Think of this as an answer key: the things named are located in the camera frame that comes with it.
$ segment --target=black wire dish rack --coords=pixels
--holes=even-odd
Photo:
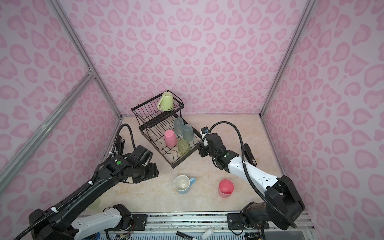
[[[170,90],[167,92],[173,95],[173,109],[171,111],[162,111],[157,109],[162,93],[145,101],[144,103],[132,108],[132,112],[135,114],[137,121],[139,122],[141,134],[157,149],[157,151],[165,158],[165,160],[175,168],[182,161],[184,161],[189,155],[191,155],[198,148],[198,143],[201,142],[202,138],[200,133],[193,128],[194,139],[190,142],[191,150],[185,154],[179,154],[177,145],[169,148],[164,140],[164,133],[167,130],[174,129],[175,118],[181,117],[181,109],[184,108],[183,101],[181,98],[176,96]]]

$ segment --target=marble table surface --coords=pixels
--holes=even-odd
[[[210,128],[218,121],[229,121],[239,129],[243,142],[248,143],[257,161],[257,167],[269,174],[282,176],[258,115],[183,115],[195,129]],[[176,168],[165,161],[159,152],[140,133],[135,117],[125,117],[133,131],[135,145],[142,145],[153,152],[151,162],[157,164],[159,176],[139,184],[118,183],[106,191],[99,199],[97,207],[89,207],[87,212],[101,212],[106,207],[124,204],[131,212],[194,212],[194,211],[235,211],[241,210],[249,202],[261,202],[248,182],[219,170],[209,156],[201,158],[196,150]],[[230,125],[220,124],[214,128],[228,150],[240,153],[240,142],[236,131]],[[124,153],[132,152],[128,128],[120,135],[126,140]],[[196,178],[189,193],[180,195],[173,182],[178,175]],[[223,199],[218,195],[218,184],[222,179],[230,179],[235,190]]]

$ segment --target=red cup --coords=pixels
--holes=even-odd
[[[218,185],[218,194],[222,198],[231,196],[234,190],[235,190],[235,185],[229,179],[221,180]]]
[[[173,148],[177,144],[175,132],[172,130],[167,130],[164,133],[164,139],[165,139],[166,144],[169,148]]]

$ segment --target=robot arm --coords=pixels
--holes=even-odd
[[[75,198],[70,204],[55,214],[45,219],[44,222],[32,230],[33,239],[39,240],[77,240],[83,239],[100,230],[117,227],[126,230],[131,225],[131,213],[121,204],[113,206],[108,211],[85,217],[77,218],[78,215],[93,203],[99,196],[119,182],[125,182],[128,177],[132,177],[133,183],[157,177],[159,172],[156,164],[149,163],[153,153],[139,145],[126,155],[116,155],[102,163],[92,186],[84,193],[80,194],[87,184],[85,183],[63,201],[54,205],[51,210],[60,209],[59,206]],[[51,211],[37,209],[29,216],[30,225],[42,219]]]
[[[204,155],[204,150],[205,152],[208,151],[208,155],[213,158],[216,166],[220,170],[225,170],[228,173],[232,173],[247,181],[241,157],[232,151],[227,151],[225,146],[223,145],[221,138],[217,133],[209,134],[208,132],[202,132],[206,129],[208,128],[204,127],[200,130],[200,134],[203,138],[205,135],[207,135],[202,144],[204,147],[206,147],[206,149],[202,148],[202,154],[200,154],[200,156]],[[256,187],[261,193],[264,194],[268,186],[273,186],[277,182],[276,176],[270,175],[247,162],[245,164],[247,165],[249,176],[251,177],[253,183],[256,185]]]
[[[256,162],[252,161],[252,157],[248,158],[252,164],[243,163],[239,154],[227,150],[220,136],[217,133],[209,133],[207,127],[202,128],[200,134],[204,139],[199,146],[200,156],[209,155],[213,164],[220,170],[249,181],[244,171],[245,166],[250,180],[259,190],[259,196],[265,200],[262,203],[251,202],[240,211],[245,227],[252,228],[258,222],[272,221],[279,228],[286,230],[290,225],[286,218],[293,222],[299,217],[305,206],[289,177],[284,175],[279,178],[260,170],[255,167]],[[250,149],[247,154],[242,154],[248,157],[252,155]]]

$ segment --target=blue-gray cup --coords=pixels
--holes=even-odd
[[[190,187],[196,182],[195,178],[189,179],[189,177],[185,175],[178,176],[175,181],[173,182],[173,185],[175,186],[176,190],[180,194],[186,194],[189,192]]]

